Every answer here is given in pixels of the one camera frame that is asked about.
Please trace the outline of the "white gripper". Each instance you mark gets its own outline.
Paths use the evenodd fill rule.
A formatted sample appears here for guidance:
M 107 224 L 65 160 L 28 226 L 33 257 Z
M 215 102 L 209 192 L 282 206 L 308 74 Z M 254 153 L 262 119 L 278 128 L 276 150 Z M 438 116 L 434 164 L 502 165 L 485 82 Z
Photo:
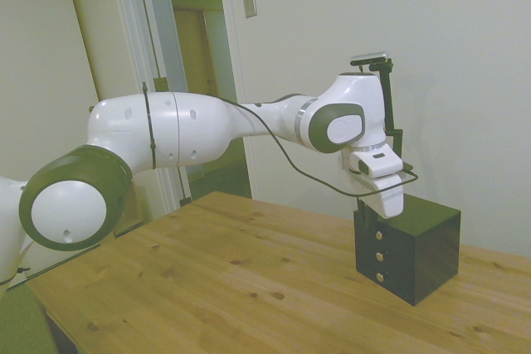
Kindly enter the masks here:
M 362 173 L 353 172 L 347 153 L 341 153 L 340 159 L 344 172 L 343 182 L 353 194 L 365 194 L 359 201 L 359 214 L 364 228 L 370 228 L 373 223 L 371 208 L 384 219 L 402 213 L 403 188 L 402 186 L 393 188 L 402 182 L 397 173 L 379 178 L 366 177 Z

